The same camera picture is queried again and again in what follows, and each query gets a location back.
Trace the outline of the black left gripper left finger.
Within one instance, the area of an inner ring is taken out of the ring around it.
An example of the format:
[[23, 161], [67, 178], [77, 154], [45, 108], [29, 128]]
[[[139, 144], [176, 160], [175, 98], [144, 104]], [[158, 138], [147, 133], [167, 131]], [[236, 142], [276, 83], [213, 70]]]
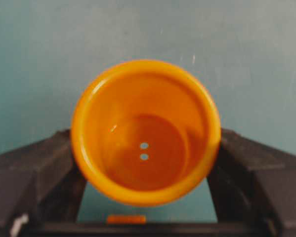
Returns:
[[70, 130], [0, 154], [0, 237], [10, 237], [22, 216], [33, 226], [75, 222], [85, 185]]

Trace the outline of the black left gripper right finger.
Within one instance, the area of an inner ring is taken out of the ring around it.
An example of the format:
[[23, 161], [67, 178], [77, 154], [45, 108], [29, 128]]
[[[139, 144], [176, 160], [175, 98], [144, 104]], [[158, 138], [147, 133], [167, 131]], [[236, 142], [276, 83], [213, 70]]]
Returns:
[[218, 221], [296, 237], [296, 155], [223, 129], [208, 183]]

